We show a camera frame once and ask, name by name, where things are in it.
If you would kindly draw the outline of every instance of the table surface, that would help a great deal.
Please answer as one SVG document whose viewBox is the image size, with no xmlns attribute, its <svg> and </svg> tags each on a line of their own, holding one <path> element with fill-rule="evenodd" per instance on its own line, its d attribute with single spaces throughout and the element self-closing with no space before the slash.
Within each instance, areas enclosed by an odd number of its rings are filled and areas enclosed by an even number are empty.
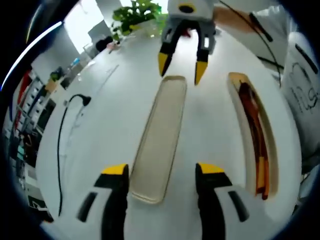
<svg viewBox="0 0 320 240">
<path fill-rule="evenodd" d="M 245 153 L 227 88 L 229 72 L 249 77 L 272 126 L 279 179 L 277 194 L 264 202 L 265 211 L 274 221 L 284 223 L 294 208 L 300 185 L 300 143 L 279 87 L 261 61 L 225 31 L 216 36 L 208 67 L 200 84 L 194 86 L 197 44 L 196 35 L 180 39 L 166 73 L 182 75 L 187 80 L 181 131 L 166 197 L 161 204 L 148 205 L 128 194 L 124 231 L 129 239 L 141 239 L 141 234 L 145 239 L 199 239 L 201 221 L 194 176 L 197 162 L 223 168 L 234 185 L 245 187 Z M 57 138 L 65 109 L 63 99 L 79 93 L 92 96 L 78 120 L 79 127 L 73 130 L 63 149 L 66 157 L 61 164 L 62 209 L 76 214 L 102 169 L 121 163 L 128 163 L 132 169 L 162 80 L 157 58 L 160 46 L 157 37 L 136 37 L 111 54 L 109 50 L 101 52 L 57 103 L 44 130 L 36 163 L 38 185 L 54 219 L 59 209 Z M 67 118 L 74 121 L 80 108 L 81 100 L 77 99 L 70 105 Z M 70 130 L 64 127 L 64 131 L 62 137 L 68 138 Z"/>
</svg>

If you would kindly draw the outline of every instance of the power cord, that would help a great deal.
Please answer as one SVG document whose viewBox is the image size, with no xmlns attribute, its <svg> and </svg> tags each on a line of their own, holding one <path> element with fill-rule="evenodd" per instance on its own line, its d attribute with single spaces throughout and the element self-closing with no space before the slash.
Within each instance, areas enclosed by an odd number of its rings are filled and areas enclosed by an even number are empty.
<svg viewBox="0 0 320 240">
<path fill-rule="evenodd" d="M 62 189 L 61 189 L 61 178 L 60 178 L 60 136 L 61 136 L 61 130 L 62 130 L 62 126 L 64 124 L 64 120 L 65 120 L 65 117 L 66 117 L 66 114 L 67 114 L 67 110 L 68 110 L 68 107 L 69 107 L 69 104 L 71 103 L 71 101 L 75 98 L 75 97 L 80 97 L 82 98 L 82 104 L 83 106 L 87 106 L 90 101 L 91 101 L 91 97 L 89 96 L 84 96 L 82 94 L 76 94 L 76 95 L 73 95 L 70 100 L 68 101 L 67 105 L 66 105 L 66 108 L 64 110 L 64 113 L 63 113 L 63 116 L 62 116 L 62 120 L 61 120 L 61 123 L 60 123 L 60 128 L 59 128 L 59 133 L 58 133 L 58 142 L 57 142 L 57 168 L 58 168 L 58 184 L 59 184 L 59 192 L 60 192 L 60 203 L 59 203 L 59 213 L 58 213 L 58 216 L 61 215 L 61 210 L 62 210 L 62 202 L 63 202 L 63 195 L 62 195 Z"/>
<path fill-rule="evenodd" d="M 263 41 L 263 43 L 265 44 L 266 48 L 268 49 L 268 51 L 270 52 L 272 58 L 273 58 L 273 61 L 274 61 L 274 65 L 276 66 L 276 70 L 278 72 L 278 75 L 279 75 L 279 86 L 281 87 L 281 73 L 280 73 L 280 69 L 279 69 L 279 64 L 276 60 L 276 57 L 274 55 L 274 53 L 272 52 L 271 48 L 269 47 L 268 43 L 266 42 L 266 40 L 261 36 L 261 34 L 255 29 L 255 27 L 247 20 L 245 19 L 240 13 L 238 13 L 236 10 L 234 10 L 231 6 L 229 6 L 228 4 L 226 4 L 225 2 L 219 0 L 219 2 L 221 4 L 223 4 L 224 6 L 226 6 L 228 9 L 230 9 L 232 12 L 234 12 L 239 18 L 241 18 L 243 21 L 245 21 L 248 26 L 250 28 L 252 28 L 252 30 L 255 31 L 255 33 L 261 38 L 261 40 Z"/>
</svg>

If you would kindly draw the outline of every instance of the green plant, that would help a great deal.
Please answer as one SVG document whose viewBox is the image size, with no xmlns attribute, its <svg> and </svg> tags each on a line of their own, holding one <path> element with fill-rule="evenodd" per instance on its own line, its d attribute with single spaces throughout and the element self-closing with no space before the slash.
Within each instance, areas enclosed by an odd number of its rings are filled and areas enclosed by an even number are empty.
<svg viewBox="0 0 320 240">
<path fill-rule="evenodd" d="M 119 41 L 119 32 L 126 36 L 133 30 L 133 26 L 156 18 L 161 14 L 161 7 L 152 0 L 132 0 L 132 6 L 123 6 L 113 11 L 113 20 L 120 22 L 119 26 L 115 26 L 115 22 L 111 25 L 113 39 Z"/>
</svg>

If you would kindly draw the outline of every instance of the white wall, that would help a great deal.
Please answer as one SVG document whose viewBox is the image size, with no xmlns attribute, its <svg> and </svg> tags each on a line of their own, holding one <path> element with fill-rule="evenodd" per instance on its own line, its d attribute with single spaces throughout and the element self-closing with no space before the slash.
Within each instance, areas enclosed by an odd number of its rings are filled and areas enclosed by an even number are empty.
<svg viewBox="0 0 320 240">
<path fill-rule="evenodd" d="M 49 80 L 50 73 L 58 67 L 65 69 L 80 55 L 70 40 L 64 26 L 60 27 L 52 45 L 41 53 L 32 63 L 31 66 L 41 81 L 46 84 Z"/>
<path fill-rule="evenodd" d="M 103 15 L 106 25 L 110 27 L 112 22 L 114 21 L 112 19 L 114 10 L 122 7 L 120 0 L 95 0 L 95 1 Z"/>
<path fill-rule="evenodd" d="M 275 0 L 224 0 L 224 2 L 234 9 L 242 10 L 248 13 L 251 11 L 266 9 L 271 5 L 277 4 Z M 259 36 L 256 35 L 256 33 L 242 33 L 230 27 L 223 27 L 223 29 L 232 34 L 257 56 L 273 61 L 273 58 L 270 55 L 267 47 L 264 45 Z M 270 46 L 277 62 L 280 65 L 284 65 L 287 52 L 287 43 L 285 41 L 277 41 L 275 39 L 273 42 L 269 42 L 266 38 L 264 39 Z"/>
</svg>

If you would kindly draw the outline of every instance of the robotic arm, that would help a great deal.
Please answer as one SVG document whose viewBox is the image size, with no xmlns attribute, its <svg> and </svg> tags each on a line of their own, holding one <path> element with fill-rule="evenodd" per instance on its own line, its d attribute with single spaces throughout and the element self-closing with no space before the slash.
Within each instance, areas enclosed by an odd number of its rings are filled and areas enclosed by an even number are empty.
<svg viewBox="0 0 320 240">
<path fill-rule="evenodd" d="M 214 4 L 218 0 L 168 0 L 168 19 L 162 32 L 162 46 L 158 54 L 161 76 L 164 76 L 176 50 L 178 40 L 185 29 L 196 29 L 199 42 L 195 64 L 194 84 L 198 85 L 208 66 L 208 56 L 215 47 L 213 22 Z"/>
</svg>

